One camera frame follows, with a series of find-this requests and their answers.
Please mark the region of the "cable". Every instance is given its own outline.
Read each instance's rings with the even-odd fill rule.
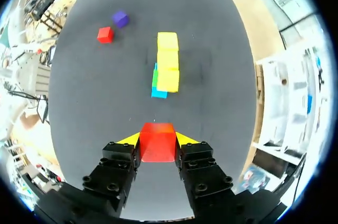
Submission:
[[[302,165],[301,171],[299,172],[298,181],[297,181],[297,184],[296,184],[296,189],[295,189],[294,199],[292,200],[292,204],[293,204],[293,203],[295,202],[295,200],[296,200],[297,189],[298,189],[299,181],[300,181],[300,179],[301,179],[301,175],[302,175],[303,168],[304,168],[304,165],[305,165],[305,159],[304,159],[304,161],[303,161],[303,165]]]
[[[8,93],[12,96],[19,96],[19,97],[22,97],[22,98],[35,100],[35,101],[45,100],[44,98],[38,98],[38,97],[32,96],[32,95],[27,94],[25,92],[20,92],[20,91],[8,91]]]

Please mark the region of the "red block in gripper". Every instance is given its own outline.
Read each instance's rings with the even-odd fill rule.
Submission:
[[[174,162],[176,133],[169,123],[145,123],[140,135],[143,162]]]
[[[99,34],[97,35],[97,40],[100,43],[111,43],[114,37],[114,30],[111,27],[102,27],[99,29]]]

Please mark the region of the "blue block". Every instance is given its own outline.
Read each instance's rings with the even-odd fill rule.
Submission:
[[[116,26],[122,28],[129,23],[129,16],[123,11],[118,11],[112,16],[112,20],[114,21]]]
[[[155,87],[152,87],[152,97],[157,98],[167,98],[168,92],[166,91],[158,91]]]

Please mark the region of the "toy block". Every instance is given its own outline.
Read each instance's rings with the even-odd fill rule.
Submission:
[[[143,162],[174,162],[176,134],[172,124],[145,123],[139,134]]]
[[[179,91],[180,71],[159,70],[157,77],[157,90],[175,93]]]
[[[99,29],[99,34],[97,35],[97,40],[100,43],[111,43],[114,37],[114,31],[111,27],[102,27]]]
[[[157,48],[159,50],[179,51],[179,41],[175,32],[158,32]]]
[[[158,50],[157,66],[159,70],[178,70],[179,53],[174,50]]]
[[[158,71],[154,70],[153,72],[153,82],[152,82],[152,87],[156,87],[157,86],[157,77],[158,77]]]
[[[112,20],[116,26],[122,28],[129,23],[129,16],[123,11],[118,11],[112,16]]]
[[[158,91],[156,87],[152,87],[152,97],[166,99],[168,96],[167,91]]]

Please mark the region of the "shelving unit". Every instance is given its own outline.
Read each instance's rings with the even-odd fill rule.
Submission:
[[[308,42],[257,61],[264,78],[264,114],[253,146],[297,165],[317,124],[318,48]]]

